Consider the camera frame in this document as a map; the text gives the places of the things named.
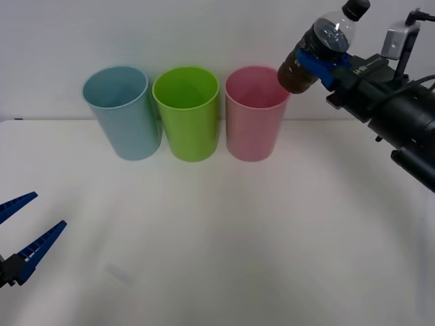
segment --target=brown liquid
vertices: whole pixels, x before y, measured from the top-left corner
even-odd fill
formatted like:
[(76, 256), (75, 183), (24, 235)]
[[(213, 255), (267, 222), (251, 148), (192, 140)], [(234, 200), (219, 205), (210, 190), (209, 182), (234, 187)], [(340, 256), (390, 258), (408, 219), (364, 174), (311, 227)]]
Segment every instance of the brown liquid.
[(296, 53), (305, 46), (305, 36), (296, 44), (284, 63), (278, 69), (278, 80), (288, 92), (300, 94), (309, 89), (318, 78), (308, 72), (296, 59)]

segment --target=cup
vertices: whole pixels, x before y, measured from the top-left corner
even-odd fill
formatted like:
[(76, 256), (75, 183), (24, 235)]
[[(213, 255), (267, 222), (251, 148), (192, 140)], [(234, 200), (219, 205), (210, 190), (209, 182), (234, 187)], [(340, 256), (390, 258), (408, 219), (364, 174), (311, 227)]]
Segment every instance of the cup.
[(162, 140), (148, 84), (140, 70), (112, 67), (95, 73), (83, 86), (84, 100), (125, 160), (147, 158)]
[(154, 83), (169, 145), (180, 160), (198, 162), (218, 145), (219, 81), (200, 67), (178, 67)]
[(290, 93), (277, 71), (263, 66), (236, 70), (225, 89), (228, 150), (243, 161), (264, 160), (272, 154)]

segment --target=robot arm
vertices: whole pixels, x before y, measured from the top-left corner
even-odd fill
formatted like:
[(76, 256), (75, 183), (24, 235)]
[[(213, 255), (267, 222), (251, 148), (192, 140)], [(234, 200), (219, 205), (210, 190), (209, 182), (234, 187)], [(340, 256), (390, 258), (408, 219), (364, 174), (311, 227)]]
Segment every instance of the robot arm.
[[(435, 75), (410, 81), (404, 74), (419, 20), (435, 21), (435, 16), (411, 12), (388, 30), (381, 54), (366, 60), (344, 54), (332, 64), (303, 50), (296, 57), (333, 92), (326, 99), (333, 107), (368, 122), (378, 142), (385, 140), (396, 148), (392, 160), (435, 192), (435, 84), (429, 89), (421, 85)], [(388, 59), (399, 60), (396, 70), (388, 66)]]

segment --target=table surface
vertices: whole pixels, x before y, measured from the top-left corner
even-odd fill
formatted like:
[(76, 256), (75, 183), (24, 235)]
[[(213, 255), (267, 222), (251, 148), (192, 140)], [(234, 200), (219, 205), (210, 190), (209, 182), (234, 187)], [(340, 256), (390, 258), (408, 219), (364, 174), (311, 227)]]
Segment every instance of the table surface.
[(223, 127), (203, 162), (166, 139), (127, 162), (95, 121), (1, 123), (0, 202), (39, 194), (1, 225), (2, 256), (68, 226), (0, 290), (0, 324), (433, 325), (428, 191), (387, 143), (359, 122), (284, 122), (246, 163)]

